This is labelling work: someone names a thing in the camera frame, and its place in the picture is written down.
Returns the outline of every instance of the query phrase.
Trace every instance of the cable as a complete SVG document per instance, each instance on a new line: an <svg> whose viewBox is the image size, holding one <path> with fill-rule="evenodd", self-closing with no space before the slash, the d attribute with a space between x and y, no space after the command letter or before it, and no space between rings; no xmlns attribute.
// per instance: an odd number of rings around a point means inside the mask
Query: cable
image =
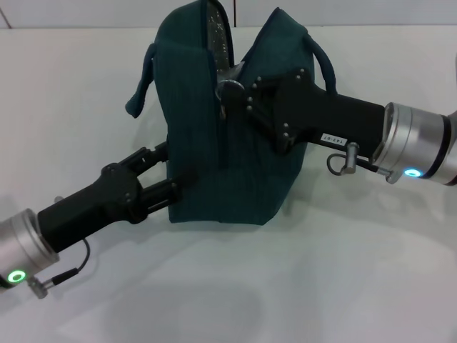
<svg viewBox="0 0 457 343"><path fill-rule="evenodd" d="M86 245L86 257L83 260L83 263L79 268L73 268L70 269L62 274L59 274L55 277L50 278L50 280L44 282L44 284L47 286L47 288L51 288L53 286L57 286L58 284L61 284L62 282L65 282L66 280L75 277L76 275L79 274L81 270L86 266L87 261L89 260L89 257L91 256L91 246L87 242L87 240L84 238L83 239L84 245Z"/></svg>
<svg viewBox="0 0 457 343"><path fill-rule="evenodd" d="M78 268L78 272L80 272L81 270L83 270L83 268L86 266L87 264L87 261L89 260L89 257L91 256L91 246L89 245L89 243L87 242L87 240L84 238L83 239L83 242L84 244L86 245L86 258L84 259L83 263L81 264L81 266L79 266Z"/></svg>
<svg viewBox="0 0 457 343"><path fill-rule="evenodd" d="M331 166L331 160L332 158L334 157L341 157L343 159L346 159L346 155L343 155L343 154L332 154L330 155L329 157L327 157L327 168L328 168L328 171L331 172L333 175L337 176L337 177L340 177L341 175L344 175L344 167L341 168L340 171L336 171L335 169L333 169L333 167ZM377 173L378 172L378 167L377 166L374 166L372 165L370 162L368 161L365 161L363 159L357 159L357 165L366 169L366 170L369 170L370 172L373 172L373 173Z"/></svg>
<svg viewBox="0 0 457 343"><path fill-rule="evenodd" d="M335 169L333 169L333 167L331 166L331 160L334 157L342 157L342 158L346 159L346 155L343 155L343 154L332 154L329 157L327 157L327 168L328 168L328 171L331 172L336 177L340 177L341 175L343 175L343 168L341 168L340 171L336 171Z"/></svg>

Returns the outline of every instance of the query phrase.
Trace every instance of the printed label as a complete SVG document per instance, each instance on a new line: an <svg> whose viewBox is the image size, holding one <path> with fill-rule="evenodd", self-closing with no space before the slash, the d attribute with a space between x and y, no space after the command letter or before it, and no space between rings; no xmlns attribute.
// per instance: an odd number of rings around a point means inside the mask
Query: printed label
<svg viewBox="0 0 457 343"><path fill-rule="evenodd" d="M345 146L348 142L346 138L332 136L331 134L323 134L321 137L321 141L326 141L327 143L332 143L341 146Z"/></svg>

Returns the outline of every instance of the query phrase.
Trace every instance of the white wall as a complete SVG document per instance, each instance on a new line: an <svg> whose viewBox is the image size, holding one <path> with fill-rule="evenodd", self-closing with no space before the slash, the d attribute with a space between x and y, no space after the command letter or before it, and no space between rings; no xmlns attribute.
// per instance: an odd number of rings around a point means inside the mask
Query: white wall
<svg viewBox="0 0 457 343"><path fill-rule="evenodd" d="M170 11L191 1L0 0L0 7L16 28L158 27ZM220 1L233 24L233 0ZM262 26L277 6L308 26L457 24L452 0L236 0L237 24Z"/></svg>
<svg viewBox="0 0 457 343"><path fill-rule="evenodd" d="M262 26L280 6L303 25L457 24L451 0L238 0L238 26Z"/></svg>
<svg viewBox="0 0 457 343"><path fill-rule="evenodd" d="M0 0L14 28L159 27L191 0ZM233 24L233 1L220 1Z"/></svg>
<svg viewBox="0 0 457 343"><path fill-rule="evenodd" d="M3 20L3 18L0 16L0 29L6 29L6 28L7 28L6 23Z"/></svg>

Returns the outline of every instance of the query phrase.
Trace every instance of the metal cylinder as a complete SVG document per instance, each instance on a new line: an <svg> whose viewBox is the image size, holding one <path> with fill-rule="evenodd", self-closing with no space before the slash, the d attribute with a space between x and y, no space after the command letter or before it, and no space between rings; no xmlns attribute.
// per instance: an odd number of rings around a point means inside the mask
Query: metal cylinder
<svg viewBox="0 0 457 343"><path fill-rule="evenodd" d="M0 289L12 288L58 260L30 209L0 223Z"/></svg>
<svg viewBox="0 0 457 343"><path fill-rule="evenodd" d="M373 164L389 171L432 179L451 139L449 118L400 104L386 107L383 143Z"/></svg>

